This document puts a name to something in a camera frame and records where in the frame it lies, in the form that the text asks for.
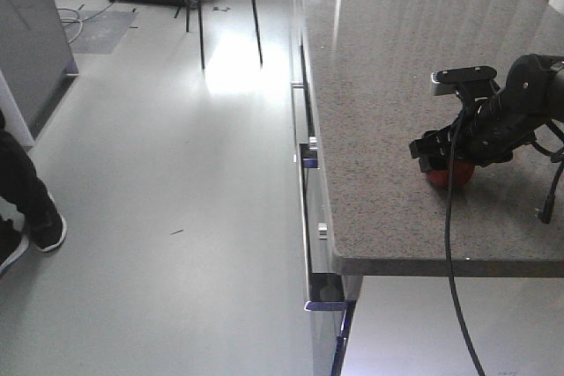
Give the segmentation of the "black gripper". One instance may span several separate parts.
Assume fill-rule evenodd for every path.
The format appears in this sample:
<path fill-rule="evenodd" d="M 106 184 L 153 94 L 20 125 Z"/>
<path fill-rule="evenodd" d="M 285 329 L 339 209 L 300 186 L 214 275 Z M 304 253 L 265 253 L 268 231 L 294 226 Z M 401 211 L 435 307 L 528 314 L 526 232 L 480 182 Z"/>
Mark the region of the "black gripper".
<path fill-rule="evenodd" d="M 513 150 L 536 140 L 535 131 L 563 121 L 563 58 L 522 55 L 505 85 L 494 80 L 463 83 L 454 93 L 458 117 L 409 143 L 422 173 L 447 172 L 450 161 L 488 166 L 512 159 Z"/>

